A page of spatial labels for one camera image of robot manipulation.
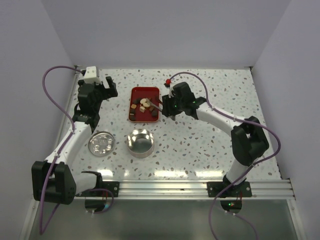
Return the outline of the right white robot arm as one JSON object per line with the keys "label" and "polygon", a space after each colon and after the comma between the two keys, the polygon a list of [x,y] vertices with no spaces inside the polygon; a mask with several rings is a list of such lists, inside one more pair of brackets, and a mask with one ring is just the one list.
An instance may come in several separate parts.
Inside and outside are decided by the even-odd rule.
{"label": "right white robot arm", "polygon": [[269,142],[259,120],[251,116],[238,118],[230,113],[215,108],[207,97],[195,97],[186,82],[165,83],[169,93],[161,98],[161,113],[167,118],[185,115],[217,127],[231,138],[234,161],[223,177],[223,192],[235,196],[241,190],[241,183],[246,179],[249,167],[268,149]]}

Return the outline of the metal tongs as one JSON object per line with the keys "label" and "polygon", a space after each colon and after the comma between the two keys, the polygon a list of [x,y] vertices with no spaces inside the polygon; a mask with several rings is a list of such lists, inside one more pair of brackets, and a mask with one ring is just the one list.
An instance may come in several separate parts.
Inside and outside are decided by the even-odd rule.
{"label": "metal tongs", "polygon": [[163,111],[163,109],[162,109],[162,108],[160,108],[158,105],[156,105],[156,104],[152,103],[148,98],[146,98],[146,102],[147,102],[150,106],[152,106],[152,107],[154,107],[154,108],[158,109],[160,112],[162,112],[162,111]]}

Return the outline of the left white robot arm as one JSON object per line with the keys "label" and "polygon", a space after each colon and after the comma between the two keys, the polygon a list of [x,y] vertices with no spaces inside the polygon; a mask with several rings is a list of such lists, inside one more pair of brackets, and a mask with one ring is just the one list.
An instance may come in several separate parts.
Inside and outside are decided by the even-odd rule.
{"label": "left white robot arm", "polygon": [[31,167],[33,197],[36,201],[69,205],[82,192],[87,191],[95,197],[103,193],[100,173],[82,171],[74,174],[71,166],[98,125],[102,102],[118,96],[113,79],[110,76],[105,79],[108,87],[103,83],[78,81],[78,103],[74,107],[69,130],[45,160],[36,161]]}

